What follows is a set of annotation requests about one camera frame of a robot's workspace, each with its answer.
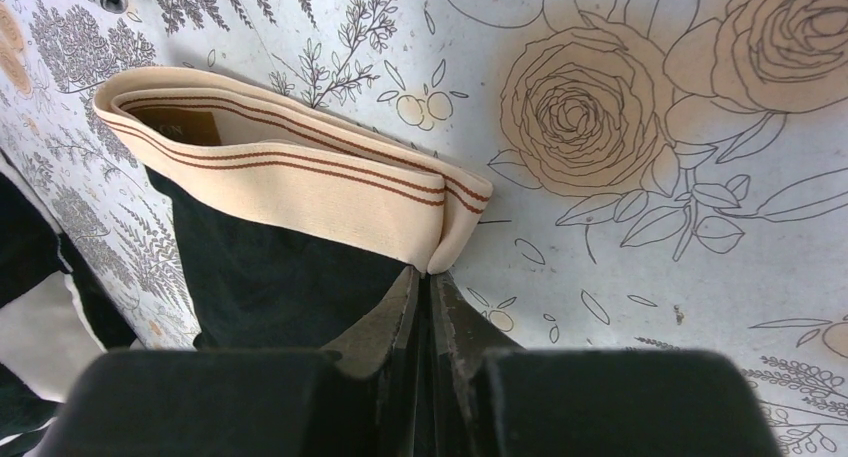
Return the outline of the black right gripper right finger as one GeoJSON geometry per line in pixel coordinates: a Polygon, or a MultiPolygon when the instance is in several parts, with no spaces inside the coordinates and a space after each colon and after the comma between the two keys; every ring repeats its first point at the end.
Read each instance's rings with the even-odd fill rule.
{"type": "Polygon", "coordinates": [[[529,350],[429,280],[433,456],[775,456],[753,391],[701,350],[529,350]]]}

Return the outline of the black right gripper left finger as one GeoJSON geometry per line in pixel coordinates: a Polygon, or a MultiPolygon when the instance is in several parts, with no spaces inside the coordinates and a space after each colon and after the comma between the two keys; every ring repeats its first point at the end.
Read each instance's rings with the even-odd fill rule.
{"type": "Polygon", "coordinates": [[[108,353],[43,456],[396,456],[415,406],[419,275],[319,349],[108,353]]]}

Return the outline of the black underwear beige waistband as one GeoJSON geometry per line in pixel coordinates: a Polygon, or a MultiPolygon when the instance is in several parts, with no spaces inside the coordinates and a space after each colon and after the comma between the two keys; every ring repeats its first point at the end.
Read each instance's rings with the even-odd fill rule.
{"type": "Polygon", "coordinates": [[[92,107],[171,201],[200,350],[380,351],[411,284],[455,263],[493,193],[473,172],[215,73],[123,71],[92,107]]]}

